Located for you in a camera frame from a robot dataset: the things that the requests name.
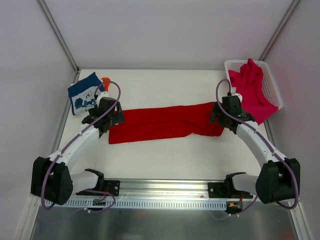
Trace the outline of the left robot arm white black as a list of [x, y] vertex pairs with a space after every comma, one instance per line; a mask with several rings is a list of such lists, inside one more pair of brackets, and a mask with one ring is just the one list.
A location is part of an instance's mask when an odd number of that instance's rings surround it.
[[30, 193], [54, 205], [64, 205], [73, 194], [102, 194], [105, 177], [100, 171], [87, 168], [71, 174], [71, 169], [81, 154], [111, 127], [125, 122], [120, 102], [102, 97], [98, 106], [91, 108], [81, 121], [76, 135], [65, 147], [48, 157], [38, 157], [33, 162]]

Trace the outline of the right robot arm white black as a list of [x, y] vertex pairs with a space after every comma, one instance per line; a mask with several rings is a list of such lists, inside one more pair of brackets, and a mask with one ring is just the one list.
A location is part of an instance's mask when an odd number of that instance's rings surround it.
[[224, 193], [235, 198], [241, 191], [256, 195], [264, 204], [293, 200], [294, 209], [299, 202], [301, 165], [296, 158], [288, 158], [279, 152], [259, 131], [254, 117], [245, 112], [236, 95], [222, 98], [213, 104], [210, 123], [229, 129], [249, 148], [261, 170], [254, 176], [246, 172], [226, 175]]

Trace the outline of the red t shirt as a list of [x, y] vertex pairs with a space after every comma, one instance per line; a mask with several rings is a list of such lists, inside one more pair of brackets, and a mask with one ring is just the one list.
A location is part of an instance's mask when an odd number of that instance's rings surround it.
[[224, 128], [210, 123], [214, 103], [124, 110], [124, 123], [109, 130], [108, 142], [122, 144], [182, 138], [191, 134], [219, 137]]

